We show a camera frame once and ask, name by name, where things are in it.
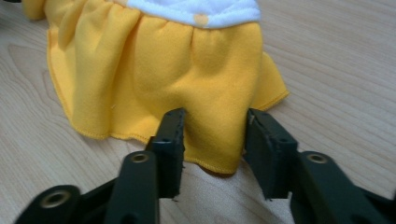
stuffed toy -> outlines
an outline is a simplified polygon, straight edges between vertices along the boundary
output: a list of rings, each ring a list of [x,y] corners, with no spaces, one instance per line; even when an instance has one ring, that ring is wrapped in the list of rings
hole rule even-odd
[[[240,161],[250,107],[289,93],[262,52],[255,0],[22,0],[46,18],[48,65],[77,132],[147,143],[186,110],[185,160],[219,174]]]

yellow skirt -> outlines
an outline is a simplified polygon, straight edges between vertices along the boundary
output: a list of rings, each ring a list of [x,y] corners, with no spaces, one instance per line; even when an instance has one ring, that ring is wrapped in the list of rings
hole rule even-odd
[[[52,81],[71,125],[91,138],[147,143],[166,111],[184,107],[185,160],[232,174],[248,108],[289,94],[256,21],[203,29],[105,0],[22,3],[28,18],[49,21]]]

wood grain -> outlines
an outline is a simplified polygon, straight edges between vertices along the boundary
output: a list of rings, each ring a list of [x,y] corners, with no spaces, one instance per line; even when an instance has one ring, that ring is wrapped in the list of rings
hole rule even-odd
[[[270,113],[300,150],[333,157],[358,186],[396,188],[396,2],[260,0],[264,48],[291,96]],[[113,178],[136,141],[91,140],[69,125],[46,63],[46,21],[0,1],[0,223],[54,185],[82,192]],[[220,178],[186,163],[162,223],[292,223],[286,200],[266,202],[247,164]]]

yellow fabric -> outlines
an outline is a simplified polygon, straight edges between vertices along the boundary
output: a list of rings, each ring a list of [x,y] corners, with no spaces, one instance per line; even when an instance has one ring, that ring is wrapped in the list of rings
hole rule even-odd
[[[72,126],[86,136],[147,143],[166,111],[184,107],[185,160],[232,174],[248,108],[288,95],[262,53],[257,22],[200,29],[104,0],[23,6],[30,19],[49,21],[52,81]]]

black plastic part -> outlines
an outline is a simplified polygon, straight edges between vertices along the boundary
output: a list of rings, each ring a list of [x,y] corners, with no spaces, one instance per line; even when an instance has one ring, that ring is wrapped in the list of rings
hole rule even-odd
[[[396,223],[396,193],[394,194],[393,200],[389,200],[376,195],[367,189],[361,189],[361,191],[370,201],[370,203],[376,208],[376,210],[381,213],[389,223]]]
[[[105,224],[159,223],[157,161],[150,151],[125,157],[116,180]]]
[[[81,204],[78,208],[80,223],[103,223],[103,220],[105,219],[107,203],[110,200],[116,180],[117,178],[82,195]]]
[[[291,199],[296,223],[388,223],[330,157],[306,151],[300,153],[298,161],[295,174],[299,178],[294,185],[298,189],[293,189]],[[312,209],[313,222],[302,215],[305,209]]]
[[[77,223],[75,210],[79,201],[79,189],[74,186],[63,185],[47,189],[35,197],[15,223]]]
[[[164,114],[158,132],[146,148],[157,156],[160,198],[174,198],[179,194],[184,160],[184,116],[182,108]]]
[[[297,141],[271,115],[249,109],[244,158],[265,199],[288,198],[297,146]]]

